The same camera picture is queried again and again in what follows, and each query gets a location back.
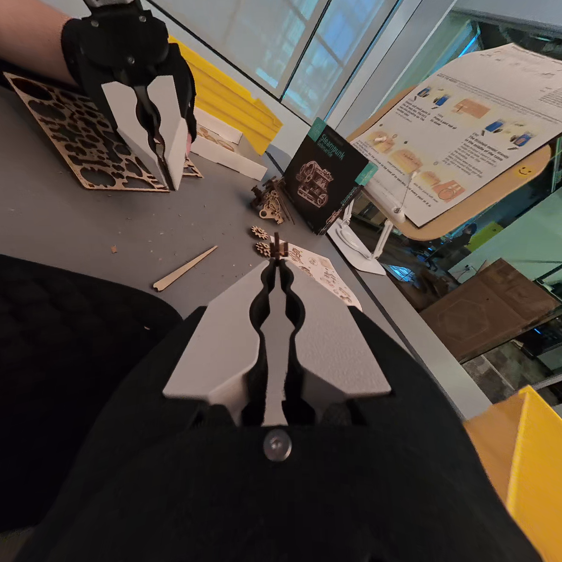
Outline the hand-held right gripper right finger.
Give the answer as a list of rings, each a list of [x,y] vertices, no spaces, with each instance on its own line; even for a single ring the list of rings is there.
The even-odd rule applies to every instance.
[[[391,386],[353,313],[289,260],[278,264],[289,337],[282,409],[287,420],[320,420],[332,405],[387,396]]]

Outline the laser-cut plywood sheet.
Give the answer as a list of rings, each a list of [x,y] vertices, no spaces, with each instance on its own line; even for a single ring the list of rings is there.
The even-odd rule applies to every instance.
[[[27,76],[3,75],[85,189],[171,192],[88,97]]]

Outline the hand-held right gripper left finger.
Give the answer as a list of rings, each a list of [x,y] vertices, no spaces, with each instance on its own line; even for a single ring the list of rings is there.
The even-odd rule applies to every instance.
[[[263,424],[268,358],[261,327],[275,272],[273,259],[263,261],[207,305],[164,397],[224,406],[236,425]]]

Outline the green object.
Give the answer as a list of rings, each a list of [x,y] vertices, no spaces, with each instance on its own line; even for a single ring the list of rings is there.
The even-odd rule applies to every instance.
[[[473,236],[471,236],[470,241],[466,244],[466,248],[470,252],[474,252],[476,249],[486,244],[494,236],[499,234],[502,230],[503,227],[500,224],[496,222],[490,222],[483,228],[477,230],[477,232]]]

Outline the brown cardboard box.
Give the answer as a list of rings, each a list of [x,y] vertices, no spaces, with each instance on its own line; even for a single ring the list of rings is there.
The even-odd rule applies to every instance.
[[[551,320],[560,310],[559,299],[499,258],[420,316],[464,363]]]

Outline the black model kit box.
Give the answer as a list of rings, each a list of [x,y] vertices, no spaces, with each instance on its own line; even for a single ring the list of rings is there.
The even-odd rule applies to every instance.
[[[324,235],[377,170],[317,117],[283,174],[285,193],[311,231]]]

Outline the nested yellow plastic bins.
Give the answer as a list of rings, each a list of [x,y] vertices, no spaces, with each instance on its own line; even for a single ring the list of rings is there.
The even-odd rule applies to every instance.
[[[205,60],[173,36],[170,44],[179,46],[196,86],[195,106],[243,133],[259,155],[263,155],[283,123],[267,105],[233,78]]]

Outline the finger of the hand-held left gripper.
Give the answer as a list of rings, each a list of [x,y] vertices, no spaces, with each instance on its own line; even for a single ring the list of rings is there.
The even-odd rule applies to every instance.
[[[176,191],[183,177],[188,126],[181,115],[174,78],[160,75],[147,88],[148,99],[157,110],[157,132],[164,146],[164,170],[170,189]]]
[[[115,119],[117,132],[148,169],[161,183],[169,188],[169,181],[165,178],[154,144],[149,143],[149,132],[139,121],[137,115],[138,100],[134,90],[118,81],[102,85],[103,93]]]

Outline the flat wooden stick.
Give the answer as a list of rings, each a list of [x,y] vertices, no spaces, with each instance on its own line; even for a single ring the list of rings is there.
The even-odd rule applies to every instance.
[[[158,281],[154,282],[153,285],[152,285],[152,289],[154,291],[157,291],[157,292],[164,291],[166,288],[168,288],[170,285],[172,285],[174,282],[176,282],[180,277],[185,275],[185,273],[187,273],[189,270],[194,268],[198,263],[200,263],[202,260],[204,260],[208,255],[213,253],[214,250],[216,250],[217,248],[218,248],[217,245],[213,246],[212,248],[208,249],[207,251],[204,251],[199,256],[193,258],[193,260],[185,263],[184,265],[182,265],[178,269],[172,271],[171,273],[169,273],[165,277],[163,277],[163,278],[159,279]]]

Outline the partly built wooden model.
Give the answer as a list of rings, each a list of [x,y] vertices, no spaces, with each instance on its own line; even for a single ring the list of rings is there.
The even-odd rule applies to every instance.
[[[295,224],[287,205],[288,196],[285,193],[283,177],[273,176],[261,186],[255,185],[251,191],[253,193],[251,207],[258,212],[260,218],[274,220],[277,225],[282,224],[285,219]]]

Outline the glass window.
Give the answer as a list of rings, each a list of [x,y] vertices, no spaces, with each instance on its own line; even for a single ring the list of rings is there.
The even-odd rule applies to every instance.
[[[153,1],[305,122],[328,118],[401,1]]]

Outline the printed instruction booklet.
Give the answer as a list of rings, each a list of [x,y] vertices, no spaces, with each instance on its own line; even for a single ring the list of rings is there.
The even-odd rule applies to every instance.
[[[285,274],[282,282],[284,288],[289,288],[293,282],[298,282],[301,277],[306,275],[341,299],[347,306],[354,306],[363,311],[355,293],[341,278],[327,257],[287,242],[287,256],[283,259],[287,263],[293,264],[293,266],[287,266],[292,271],[292,280],[289,280],[288,274]]]

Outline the black padded wrist rest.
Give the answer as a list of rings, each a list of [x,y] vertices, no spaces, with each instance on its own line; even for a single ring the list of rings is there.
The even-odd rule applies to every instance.
[[[44,518],[109,397],[181,322],[144,291],[1,255],[1,532]]]

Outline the person's left forearm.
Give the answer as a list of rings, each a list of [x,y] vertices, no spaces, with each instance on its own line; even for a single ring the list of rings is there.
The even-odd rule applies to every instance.
[[[62,31],[70,20],[41,1],[1,1],[1,59],[76,86],[62,50]]]

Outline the white cardboard tray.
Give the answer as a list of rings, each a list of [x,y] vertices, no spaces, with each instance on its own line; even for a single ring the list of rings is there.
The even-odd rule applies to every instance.
[[[197,124],[206,127],[232,143],[235,152],[228,151],[203,139],[192,142],[190,156],[195,154],[235,172],[239,172],[246,177],[255,180],[263,179],[267,172],[267,167],[263,165],[262,157],[241,131],[197,107],[194,108],[194,116]]]

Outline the printed instruction sheet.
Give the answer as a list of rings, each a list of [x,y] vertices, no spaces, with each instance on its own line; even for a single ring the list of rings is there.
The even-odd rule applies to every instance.
[[[561,60],[506,44],[465,54],[352,141],[365,193],[422,227],[561,134]]]

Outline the yellow plastic bin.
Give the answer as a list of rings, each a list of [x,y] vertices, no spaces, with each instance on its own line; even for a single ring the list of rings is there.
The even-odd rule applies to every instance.
[[[561,561],[561,417],[528,385],[464,428],[505,508],[543,561]]]

